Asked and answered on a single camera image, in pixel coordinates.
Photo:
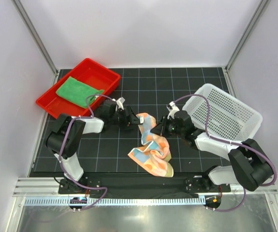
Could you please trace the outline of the green towel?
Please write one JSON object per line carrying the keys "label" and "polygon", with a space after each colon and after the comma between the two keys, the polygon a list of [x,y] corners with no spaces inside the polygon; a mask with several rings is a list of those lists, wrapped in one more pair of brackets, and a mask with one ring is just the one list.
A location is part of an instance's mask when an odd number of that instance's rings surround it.
{"label": "green towel", "polygon": [[83,82],[80,82],[71,76],[57,89],[56,94],[82,108],[91,105],[98,96],[95,94],[103,94],[103,89],[95,89]]}

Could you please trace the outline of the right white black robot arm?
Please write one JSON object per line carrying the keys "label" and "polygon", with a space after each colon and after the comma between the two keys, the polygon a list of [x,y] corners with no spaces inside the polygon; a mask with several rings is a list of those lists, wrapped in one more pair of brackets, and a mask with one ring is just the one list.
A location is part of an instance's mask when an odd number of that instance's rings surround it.
{"label": "right white black robot arm", "polygon": [[206,191],[214,191],[221,184],[240,184],[248,191],[255,191],[276,181],[273,163],[255,140],[226,141],[208,135],[193,124],[191,116],[184,110],[164,116],[151,133],[165,138],[176,135],[189,146],[230,162],[229,166],[217,166],[205,172],[207,176],[202,179],[202,186]]}

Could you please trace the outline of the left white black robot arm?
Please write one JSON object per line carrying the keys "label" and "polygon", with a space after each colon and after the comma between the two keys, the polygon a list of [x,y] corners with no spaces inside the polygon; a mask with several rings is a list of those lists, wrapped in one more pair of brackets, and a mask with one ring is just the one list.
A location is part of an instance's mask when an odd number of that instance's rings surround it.
{"label": "left white black robot arm", "polygon": [[130,106],[124,106],[124,99],[105,100],[91,116],[70,116],[60,114],[54,122],[45,145],[58,159],[64,176],[70,180],[70,189],[82,193],[86,189],[86,181],[82,179],[84,170],[81,167],[77,150],[84,134],[101,133],[110,126],[120,129],[136,128],[144,122]]}

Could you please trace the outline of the orange beige towel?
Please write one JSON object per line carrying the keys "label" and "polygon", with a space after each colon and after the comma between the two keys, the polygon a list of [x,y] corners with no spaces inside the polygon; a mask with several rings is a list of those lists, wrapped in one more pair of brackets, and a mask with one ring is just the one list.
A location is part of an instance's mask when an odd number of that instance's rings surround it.
{"label": "orange beige towel", "polygon": [[136,116],[141,122],[138,126],[141,146],[133,148],[128,157],[153,176],[173,177],[174,169],[169,163],[172,158],[170,145],[166,138],[151,132],[157,125],[156,119],[148,113],[138,113]]}

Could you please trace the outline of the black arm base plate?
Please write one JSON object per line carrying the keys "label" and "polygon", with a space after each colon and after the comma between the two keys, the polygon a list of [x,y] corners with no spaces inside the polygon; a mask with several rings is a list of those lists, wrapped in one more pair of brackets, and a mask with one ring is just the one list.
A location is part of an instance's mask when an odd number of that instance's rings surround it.
{"label": "black arm base plate", "polygon": [[200,193],[219,194],[231,191],[230,185],[214,185],[207,174],[175,173],[156,177],[148,173],[84,173],[80,180],[90,188],[106,187],[108,199],[178,199],[195,198]]}

